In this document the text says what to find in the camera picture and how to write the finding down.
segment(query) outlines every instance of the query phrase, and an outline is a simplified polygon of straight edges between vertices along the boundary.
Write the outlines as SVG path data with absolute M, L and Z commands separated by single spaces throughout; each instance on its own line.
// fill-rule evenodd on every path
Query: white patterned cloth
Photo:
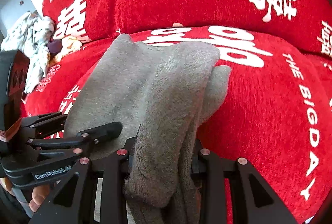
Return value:
M 28 11 L 8 30 L 7 37 L 0 45 L 0 51 L 22 51 L 29 59 L 29 71 L 25 93 L 31 93 L 39 81 L 46 77 L 49 68 L 49 43 L 54 32 L 54 22 Z

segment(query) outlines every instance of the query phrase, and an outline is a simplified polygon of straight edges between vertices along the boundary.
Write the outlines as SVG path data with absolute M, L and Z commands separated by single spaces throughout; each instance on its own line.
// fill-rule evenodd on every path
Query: folded gray clothing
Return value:
M 124 188 L 137 224 L 198 223 L 191 158 L 198 126 L 227 93 L 230 68 L 214 67 L 219 56 L 207 43 L 154 47 L 133 43 L 122 34 L 99 61 L 68 115 L 64 137 L 114 121 L 123 124 L 120 136 L 103 144 L 92 159 L 122 148 L 141 125 Z

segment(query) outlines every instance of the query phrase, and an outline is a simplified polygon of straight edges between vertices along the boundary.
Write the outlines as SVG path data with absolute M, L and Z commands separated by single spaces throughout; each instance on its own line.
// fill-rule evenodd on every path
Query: orange strap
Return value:
M 19 131 L 22 117 L 20 117 L 15 124 L 13 124 L 7 131 L 0 130 L 0 141 L 9 142 L 14 135 Z

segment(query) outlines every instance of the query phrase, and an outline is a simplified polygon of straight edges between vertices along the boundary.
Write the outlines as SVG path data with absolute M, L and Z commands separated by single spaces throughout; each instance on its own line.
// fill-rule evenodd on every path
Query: red velvet bedding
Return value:
M 29 115 L 68 113 L 120 32 L 153 45 L 209 42 L 232 73 L 225 103 L 199 129 L 204 146 L 247 157 L 299 223 L 317 212 L 332 178 L 327 0 L 45 0 L 43 12 L 58 22 L 54 38 L 88 43 L 50 69 L 27 98 Z M 174 22 L 186 27 L 145 31 Z

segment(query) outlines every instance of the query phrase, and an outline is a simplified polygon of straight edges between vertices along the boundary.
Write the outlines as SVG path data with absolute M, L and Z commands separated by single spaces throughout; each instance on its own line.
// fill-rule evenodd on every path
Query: metal pin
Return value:
M 126 150 L 126 149 L 119 149 L 119 150 L 117 151 L 117 154 L 118 154 L 118 155 L 125 155 L 125 154 L 127 154 L 127 150 Z
M 239 158 L 237 161 L 238 161 L 241 165 L 245 165 L 245 164 L 248 163 L 247 159 L 245 159 L 245 158 Z
M 80 164 L 85 165 L 89 163 L 89 159 L 88 158 L 81 158 L 80 159 Z
M 203 148 L 200 150 L 200 153 L 202 155 L 209 155 L 210 154 L 210 150 L 209 149 L 206 149 L 206 148 Z
M 81 148 L 75 148 L 74 150 L 73 150 L 73 153 L 74 154 L 81 154 L 83 152 L 83 150 L 81 149 Z

